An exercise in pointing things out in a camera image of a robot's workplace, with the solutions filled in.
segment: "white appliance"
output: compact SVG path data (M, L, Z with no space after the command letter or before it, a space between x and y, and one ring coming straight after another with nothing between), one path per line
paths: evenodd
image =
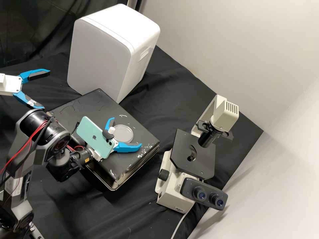
M75 21L67 82L80 94L101 88L119 103L140 82L159 26L118 4Z

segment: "black tablecloth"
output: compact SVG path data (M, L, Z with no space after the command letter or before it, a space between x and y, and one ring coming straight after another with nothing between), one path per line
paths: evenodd
M36 68L51 70L47 78L23 86L23 91L51 110L79 97L66 81L68 55L2 68L9 75ZM120 103L160 140L160 151L117 191L111 192L83 173L58 183L45 167L36 166L29 201L34 223L50 238L170 238L182 214L156 204L154 192L163 153L171 149L176 128L190 131L215 93L186 68L156 48L142 81ZM28 110L13 97L0 97L0 166L14 139L14 124ZM262 133L240 114L232 129L232 143L217 142L215 177L210 184L222 189ZM187 238L206 207L195 204L175 238Z

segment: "white cable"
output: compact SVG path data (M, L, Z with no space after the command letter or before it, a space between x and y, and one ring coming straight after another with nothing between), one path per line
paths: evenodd
M176 234L176 232L177 232L177 230L178 230L180 224L182 223L182 221L184 220L184 218L186 217L186 215L189 213L189 211L190 211L191 209L192 209L192 207L182 216L182 218L180 219L179 223L177 224L177 226L176 226L176 228L175 228L175 231L173 232L173 235L172 235L172 237L171 237L170 239L173 239L173 238L174 238L174 236L175 236L175 234Z

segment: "ventilation grille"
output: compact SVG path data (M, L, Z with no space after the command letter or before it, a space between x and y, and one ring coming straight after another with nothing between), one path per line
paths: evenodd
M226 110L233 112L234 114L238 114L238 106L228 101L226 102Z

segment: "red cable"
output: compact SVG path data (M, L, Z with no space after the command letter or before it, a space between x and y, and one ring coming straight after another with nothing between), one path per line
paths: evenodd
M33 134L29 137L29 139L28 139L27 142L21 147L21 149L20 149L18 152L16 152L16 154L13 155L12 158L11 158L11 159L5 164L5 166L1 169L0 174L1 174L1 173L3 172L3 170L6 169L7 166L17 157L17 155L18 155L19 153L21 153L22 150L24 150L24 148L25 148L28 144L30 144L30 146L29 146L29 150L30 150L31 145L32 145L32 143L31 143L32 138L33 138L34 135L36 135L41 129L43 129L43 128L45 127L46 123L47 123L47 120L44 121L44 122L33 132Z
M67 148L68 148L71 152L74 152L74 151L75 151L75 149L72 148L70 145L67 145Z
M81 146L81 145L78 145L78 146L75 146L75 147L74 147L74 149L76 149L76 148L82 148L82 149L84 150L84 147Z
M8 196L7 200L4 202L3 205L6 204L6 202L8 201L8 199L10 198L10 196L13 194L13 192L18 188L19 184L20 184L20 178L21 178L21 173L22 173L22 168L23 168L24 163L22 164L22 167L20 169L20 173L19 173L19 181L18 184L16 185L16 187L14 188L14 190L10 193L10 195Z

